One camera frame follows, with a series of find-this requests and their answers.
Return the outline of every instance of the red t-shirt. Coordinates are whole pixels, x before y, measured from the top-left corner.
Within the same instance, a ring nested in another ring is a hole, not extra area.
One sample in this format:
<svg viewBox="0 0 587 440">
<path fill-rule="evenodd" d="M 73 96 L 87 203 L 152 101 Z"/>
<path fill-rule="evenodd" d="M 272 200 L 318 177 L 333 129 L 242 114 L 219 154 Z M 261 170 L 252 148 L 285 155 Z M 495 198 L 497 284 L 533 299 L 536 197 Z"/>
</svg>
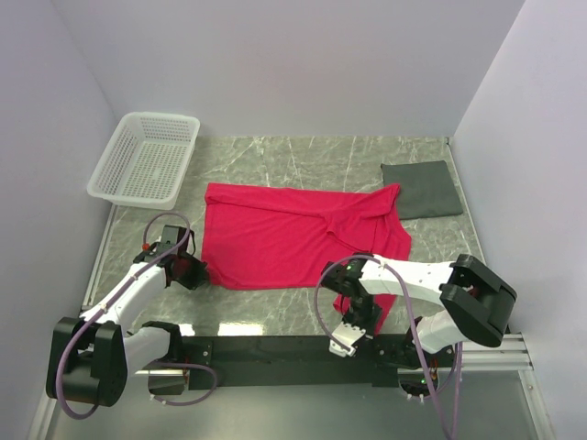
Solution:
<svg viewBox="0 0 587 440">
<path fill-rule="evenodd" d="M 398 193 L 399 185 L 354 193 L 210 183 L 202 260 L 212 283 L 256 290 L 315 286 L 329 261 L 358 251 L 407 259 Z M 389 312 L 390 298 L 380 297 Z"/>
</svg>

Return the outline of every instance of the red cloth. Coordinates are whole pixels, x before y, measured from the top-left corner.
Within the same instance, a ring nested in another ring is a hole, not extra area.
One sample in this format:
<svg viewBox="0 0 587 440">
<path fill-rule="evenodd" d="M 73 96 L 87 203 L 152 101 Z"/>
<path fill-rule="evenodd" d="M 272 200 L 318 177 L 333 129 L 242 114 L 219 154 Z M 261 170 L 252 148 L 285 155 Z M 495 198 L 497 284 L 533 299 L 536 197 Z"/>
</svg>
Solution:
<svg viewBox="0 0 587 440">
<path fill-rule="evenodd" d="M 353 193 L 210 183 L 202 260 L 214 284 L 253 290 L 315 286 L 329 261 L 357 251 L 407 259 L 398 193 L 399 185 Z M 376 298 L 385 316 L 391 298 Z"/>
</svg>

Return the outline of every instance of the gray marble tabletop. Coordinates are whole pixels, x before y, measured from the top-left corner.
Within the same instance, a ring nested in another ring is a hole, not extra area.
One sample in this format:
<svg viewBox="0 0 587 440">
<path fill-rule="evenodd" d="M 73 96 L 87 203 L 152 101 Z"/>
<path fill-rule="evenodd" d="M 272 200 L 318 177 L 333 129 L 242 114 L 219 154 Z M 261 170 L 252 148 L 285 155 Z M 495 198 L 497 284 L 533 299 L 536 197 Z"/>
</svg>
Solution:
<svg viewBox="0 0 587 440">
<path fill-rule="evenodd" d="M 412 236 L 410 260 L 439 262 L 460 253 L 482 256 L 471 216 L 445 138 L 431 137 L 200 137 L 183 181 L 175 210 L 185 213 L 201 246 L 204 194 L 209 182 L 224 182 L 307 190 L 371 192 L 382 187 L 381 164 L 445 160 L 463 201 L 464 214 L 403 221 Z M 96 304 L 126 275 L 140 252 L 144 225 L 156 211 L 117 207 L 110 238 L 99 263 L 90 303 Z M 151 229 L 150 241 L 170 217 Z M 322 290 L 320 310 L 334 328 L 340 315 L 332 308 L 335 294 Z M 167 321 L 193 328 L 197 335 L 318 335 L 313 290 L 229 291 L 205 285 L 187 291 L 172 285 L 152 300 L 135 322 Z M 438 307 L 414 301 L 416 315 L 431 315 Z M 383 327 L 403 333 L 408 327 L 403 298 L 398 298 Z"/>
</svg>

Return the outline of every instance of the plastic basket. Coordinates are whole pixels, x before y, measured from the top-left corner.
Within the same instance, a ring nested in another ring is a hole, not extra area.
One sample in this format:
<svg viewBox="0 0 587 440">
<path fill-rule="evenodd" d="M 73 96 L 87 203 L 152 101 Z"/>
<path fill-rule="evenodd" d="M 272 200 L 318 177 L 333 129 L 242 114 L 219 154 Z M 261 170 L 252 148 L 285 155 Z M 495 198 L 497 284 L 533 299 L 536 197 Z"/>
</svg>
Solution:
<svg viewBox="0 0 587 440">
<path fill-rule="evenodd" d="M 195 117 L 125 115 L 92 174 L 88 193 L 113 204 L 172 209 L 199 129 Z"/>
</svg>

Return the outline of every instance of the white wall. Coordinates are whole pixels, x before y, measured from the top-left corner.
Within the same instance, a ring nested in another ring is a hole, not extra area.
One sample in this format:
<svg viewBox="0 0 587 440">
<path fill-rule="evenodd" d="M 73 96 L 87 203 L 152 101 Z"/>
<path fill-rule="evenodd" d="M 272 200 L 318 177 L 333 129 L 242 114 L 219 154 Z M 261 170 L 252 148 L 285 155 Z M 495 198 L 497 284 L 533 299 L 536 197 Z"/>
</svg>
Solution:
<svg viewBox="0 0 587 440">
<path fill-rule="evenodd" d="M 115 119 L 50 2 L 0 13 L 0 438 L 24 438 L 51 331 L 79 311 L 108 205 L 85 184 Z"/>
<path fill-rule="evenodd" d="M 526 0 L 453 148 L 561 439 L 587 430 L 587 3 Z"/>
<path fill-rule="evenodd" d="M 118 117 L 452 135 L 523 0 L 53 0 Z"/>
</svg>

